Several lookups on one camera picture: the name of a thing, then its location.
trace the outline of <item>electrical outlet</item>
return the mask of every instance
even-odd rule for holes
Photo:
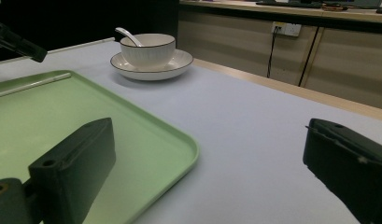
[[[278,28],[278,35],[290,35],[290,36],[298,36],[299,32],[301,32],[302,25],[294,24],[294,23],[285,23],[280,21],[274,21],[272,26],[272,33],[275,31],[275,28]]]

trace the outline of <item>green tray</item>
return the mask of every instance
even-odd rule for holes
[[[67,135],[111,117],[117,161],[84,223],[129,223],[192,168],[199,147],[182,131],[72,71],[1,82],[0,91],[64,73],[72,76],[0,97],[0,179],[24,182],[28,165]]]

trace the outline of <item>bowl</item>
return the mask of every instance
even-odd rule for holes
[[[129,37],[120,41],[121,55],[132,66],[139,69],[158,69],[173,58],[176,39],[170,35],[135,35],[144,47],[137,47]]]

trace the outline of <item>white spoon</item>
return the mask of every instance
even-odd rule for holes
[[[142,45],[132,34],[130,34],[130,32],[128,32],[127,30],[123,29],[123,28],[120,28],[120,27],[117,27],[115,28],[115,31],[122,34],[122,35],[125,35],[127,37],[129,37],[133,43],[137,46],[137,47],[144,47],[144,45]]]

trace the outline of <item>white plate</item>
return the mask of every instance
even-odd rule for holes
[[[141,70],[130,65],[122,56],[121,53],[115,54],[111,58],[111,64],[124,77],[129,77],[137,80],[162,80],[170,77],[176,77],[187,71],[189,65],[193,62],[193,57],[180,49],[176,49],[173,59],[160,69]]]

